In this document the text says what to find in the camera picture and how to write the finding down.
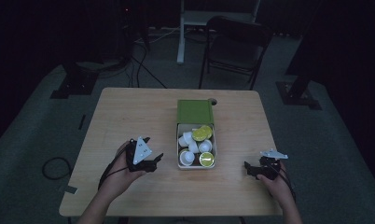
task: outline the box lid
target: box lid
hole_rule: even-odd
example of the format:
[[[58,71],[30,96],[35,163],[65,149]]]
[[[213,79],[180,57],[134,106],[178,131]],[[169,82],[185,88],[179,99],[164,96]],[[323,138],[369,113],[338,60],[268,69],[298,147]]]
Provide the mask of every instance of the box lid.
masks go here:
[[[177,123],[214,124],[209,100],[178,100]]]

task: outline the cable on floor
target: cable on floor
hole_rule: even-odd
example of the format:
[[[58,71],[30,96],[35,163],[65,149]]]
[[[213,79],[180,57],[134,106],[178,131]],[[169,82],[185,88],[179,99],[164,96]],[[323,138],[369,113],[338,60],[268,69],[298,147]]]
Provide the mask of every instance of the cable on floor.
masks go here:
[[[131,65],[132,65],[132,75],[129,76],[129,73],[127,72],[127,69],[126,69],[126,71],[125,71],[126,77],[129,79],[129,85],[127,86],[128,88],[132,88],[132,87],[133,87],[133,85],[132,85],[132,76],[133,76],[133,74],[134,74],[135,66],[134,66],[134,63],[133,63],[133,62],[131,63]]]
[[[63,175],[59,175],[59,176],[51,176],[51,175],[48,175],[47,172],[46,172],[46,167],[48,166],[49,163],[51,163],[52,161],[63,161],[67,167],[68,167],[68,173],[66,174],[63,174]],[[69,175],[72,175],[72,167],[71,167],[71,164],[69,163],[69,161],[63,157],[54,157],[54,158],[51,158],[50,160],[46,161],[43,165],[42,165],[42,175],[47,178],[47,179],[50,179],[50,180],[59,180],[59,179],[62,179],[66,176],[69,176]]]
[[[144,47],[144,46],[142,46],[142,45],[139,45],[139,44],[136,44],[137,46],[139,46],[139,47],[141,47],[143,50],[144,50],[144,57],[143,57],[143,59],[141,60],[141,62],[139,62],[137,59],[135,59],[134,57],[132,57],[132,59],[133,60],[135,60],[137,63],[139,63],[139,68],[138,68],[138,71],[137,71],[137,75],[136,75],[136,77],[137,77],[137,87],[138,88],[140,88],[140,85],[139,85],[139,70],[140,70],[140,68],[141,68],[141,66],[153,77],[153,78],[155,78],[158,82],[159,82],[159,84],[164,88],[164,89],[167,89],[167,87],[157,78],[157,77],[155,77],[150,71],[149,71],[149,69],[147,69],[144,65],[143,65],[143,62],[144,62],[144,59],[145,59],[145,57],[146,57],[146,48]]]
[[[149,41],[149,44],[155,43],[156,41],[161,40],[161,39],[164,38],[165,36],[173,34],[173,33],[174,33],[175,31],[177,31],[178,29],[179,29],[179,26],[176,27],[176,28],[173,28],[171,32],[169,32],[169,33],[167,33],[167,34],[164,34],[164,35],[161,35],[161,36],[159,36],[159,37],[158,37],[157,39],[155,39],[155,40]],[[137,43],[137,44],[144,44],[144,42],[142,41],[142,38],[139,38],[139,39],[135,40],[134,42]]]
[[[122,68],[119,68],[119,69],[115,69],[115,70],[107,70],[107,71],[105,71],[105,72],[114,72],[115,71],[115,73],[112,73],[112,74],[100,74],[99,76],[98,76],[98,78],[110,78],[110,77],[115,77],[115,76],[118,76],[118,75],[120,75],[120,74],[122,74],[122,73],[124,73],[124,72],[126,72],[126,70],[129,68],[129,66],[132,64],[132,61],[131,60],[129,60],[128,62],[127,62],[127,64],[124,66],[124,67],[122,67]]]
[[[91,69],[91,68],[87,68],[87,67],[83,67],[83,66],[79,66],[83,71],[86,71],[86,72],[90,72],[90,73],[103,73],[103,72],[113,72],[113,71],[118,71],[120,69],[127,69],[127,65],[131,62],[131,59],[130,58],[121,58],[119,59],[118,63],[114,63],[114,64],[111,64],[111,65],[108,65],[106,67],[102,67],[102,68],[95,68],[95,69]]]

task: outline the finger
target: finger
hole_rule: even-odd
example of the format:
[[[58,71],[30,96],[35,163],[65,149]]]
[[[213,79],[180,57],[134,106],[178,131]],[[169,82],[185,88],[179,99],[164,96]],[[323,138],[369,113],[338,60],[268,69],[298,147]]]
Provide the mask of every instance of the finger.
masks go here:
[[[257,179],[259,179],[266,187],[268,187],[272,182],[272,180],[268,179],[264,175],[257,175]]]

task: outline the table leg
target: table leg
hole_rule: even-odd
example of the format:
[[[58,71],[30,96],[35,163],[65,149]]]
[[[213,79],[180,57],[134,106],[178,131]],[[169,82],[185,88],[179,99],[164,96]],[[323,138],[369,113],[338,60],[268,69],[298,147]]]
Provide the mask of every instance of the table leg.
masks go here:
[[[259,9],[260,0],[256,0],[254,4],[254,9],[252,10],[252,22],[257,20],[257,10]]]
[[[178,47],[178,56],[176,62],[178,64],[184,63],[184,56],[185,56],[185,1],[181,0],[181,18],[180,22],[181,25],[179,26],[179,47]]]

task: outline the white cup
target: white cup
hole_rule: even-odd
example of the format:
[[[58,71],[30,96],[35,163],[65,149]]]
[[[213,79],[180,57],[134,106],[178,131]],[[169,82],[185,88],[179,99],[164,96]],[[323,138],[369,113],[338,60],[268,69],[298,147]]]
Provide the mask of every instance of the white cup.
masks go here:
[[[193,141],[192,143],[190,143],[188,145],[188,150],[193,152],[193,153],[199,153],[199,148],[197,147],[197,143],[196,141]]]
[[[193,134],[193,132],[187,132],[187,133],[183,133],[183,136],[184,136],[184,139],[185,139],[185,142],[189,145],[190,143],[193,143],[194,140],[193,140],[193,137],[191,136]]]
[[[194,161],[194,154],[190,151],[183,151],[179,155],[179,161],[181,161],[182,165],[189,166]]]
[[[204,140],[199,145],[199,151],[203,152],[210,152],[212,150],[212,142],[208,139]]]
[[[188,146],[188,143],[187,143],[187,141],[185,141],[184,136],[179,137],[178,143],[179,143],[179,146],[181,146],[181,147],[187,147]]]

